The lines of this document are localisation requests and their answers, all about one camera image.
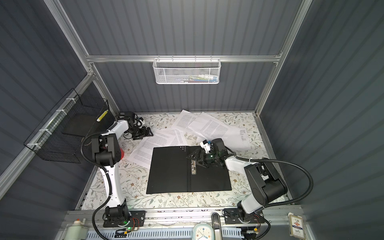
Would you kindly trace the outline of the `orange black file folder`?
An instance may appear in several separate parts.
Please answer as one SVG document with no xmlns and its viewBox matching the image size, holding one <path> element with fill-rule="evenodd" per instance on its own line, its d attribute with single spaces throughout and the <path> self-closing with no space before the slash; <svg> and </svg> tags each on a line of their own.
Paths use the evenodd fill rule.
<svg viewBox="0 0 384 240">
<path fill-rule="evenodd" d="M 146 193 L 231 191 L 229 171 L 225 167 L 204 168 L 187 158 L 197 149 L 192 146 L 154 148 Z"/>
</svg>

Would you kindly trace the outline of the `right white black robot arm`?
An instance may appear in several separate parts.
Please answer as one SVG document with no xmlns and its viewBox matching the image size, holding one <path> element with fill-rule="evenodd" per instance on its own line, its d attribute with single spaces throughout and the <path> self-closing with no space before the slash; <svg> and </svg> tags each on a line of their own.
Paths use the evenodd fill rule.
<svg viewBox="0 0 384 240">
<path fill-rule="evenodd" d="M 187 155 L 194 173 L 197 166 L 203 168 L 225 167 L 247 177 L 251 193 L 237 206 L 237 217 L 245 221 L 250 215 L 262 211 L 269 203 L 288 192 L 286 182 L 269 159 L 252 162 L 241 160 L 237 154 L 226 147 L 222 139 L 204 140 L 196 150 Z"/>
</svg>

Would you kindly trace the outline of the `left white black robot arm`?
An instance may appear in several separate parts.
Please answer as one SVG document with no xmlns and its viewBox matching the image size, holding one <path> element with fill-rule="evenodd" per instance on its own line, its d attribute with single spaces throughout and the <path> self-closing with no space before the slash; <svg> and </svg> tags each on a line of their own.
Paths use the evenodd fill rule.
<svg viewBox="0 0 384 240">
<path fill-rule="evenodd" d="M 118 119 L 104 132 L 91 137 L 92 159 L 100 168 L 109 200 L 107 208 L 117 208 L 126 201 L 120 184 L 119 162 L 124 155 L 118 139 L 129 134 L 133 140 L 152 137 L 143 118 L 133 112 L 121 112 Z"/>
</svg>

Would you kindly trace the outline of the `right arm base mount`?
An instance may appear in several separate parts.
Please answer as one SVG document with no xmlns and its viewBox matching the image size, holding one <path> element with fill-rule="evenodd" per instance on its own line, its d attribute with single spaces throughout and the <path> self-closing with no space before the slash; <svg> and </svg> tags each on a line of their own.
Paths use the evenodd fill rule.
<svg viewBox="0 0 384 240">
<path fill-rule="evenodd" d="M 227 225 L 238 225 L 238 224 L 264 224 L 265 220 L 256 213 L 246 214 L 238 208 L 225 208 L 222 210 L 222 214 Z"/>
</svg>

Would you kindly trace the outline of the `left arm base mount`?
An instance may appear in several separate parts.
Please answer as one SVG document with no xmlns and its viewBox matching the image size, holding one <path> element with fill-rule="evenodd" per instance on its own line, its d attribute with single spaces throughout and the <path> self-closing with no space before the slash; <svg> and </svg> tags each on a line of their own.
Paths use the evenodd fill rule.
<svg viewBox="0 0 384 240">
<path fill-rule="evenodd" d="M 103 214 L 104 228 L 139 228 L 144 226 L 146 211 L 130 211 L 128 208 L 107 207 Z"/>
</svg>

